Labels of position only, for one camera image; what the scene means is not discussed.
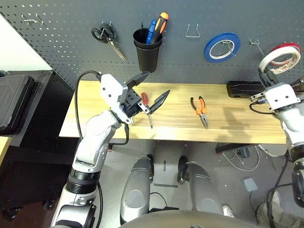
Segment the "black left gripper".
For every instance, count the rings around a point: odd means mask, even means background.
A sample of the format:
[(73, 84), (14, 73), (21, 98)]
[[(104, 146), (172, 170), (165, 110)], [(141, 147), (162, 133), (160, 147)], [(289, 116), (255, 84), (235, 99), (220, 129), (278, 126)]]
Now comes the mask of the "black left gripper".
[(150, 73), (150, 71), (141, 72), (126, 82), (128, 89), (123, 89), (118, 105), (119, 118), (131, 118), (140, 112), (153, 114), (162, 106), (168, 97), (170, 90), (161, 94), (149, 108), (143, 104), (142, 98), (132, 89), (134, 86), (138, 86), (142, 83)]

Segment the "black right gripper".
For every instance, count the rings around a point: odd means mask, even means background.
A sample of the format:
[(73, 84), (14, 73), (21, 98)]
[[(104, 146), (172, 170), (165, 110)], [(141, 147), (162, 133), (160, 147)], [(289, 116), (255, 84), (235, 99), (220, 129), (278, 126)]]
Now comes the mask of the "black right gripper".
[[(278, 79), (276, 75), (267, 67), (262, 70), (258, 70), (259, 79), (263, 87), (271, 87), (278, 83)], [(293, 90), (295, 92), (303, 92), (304, 91), (304, 77), (299, 78), (293, 84)], [(261, 105), (267, 103), (264, 93), (259, 93), (249, 97), (250, 102), (254, 105)]]

